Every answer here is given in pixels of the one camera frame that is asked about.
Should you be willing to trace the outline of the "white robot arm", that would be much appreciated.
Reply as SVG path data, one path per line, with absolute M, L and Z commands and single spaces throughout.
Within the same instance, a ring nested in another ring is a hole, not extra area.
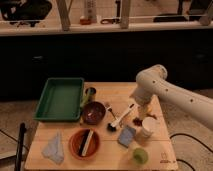
M 171 84 L 166 81 L 167 76 L 166 68 L 160 64 L 140 71 L 136 75 L 136 88 L 131 97 L 139 105 L 144 105 L 157 95 L 213 131 L 213 99 Z

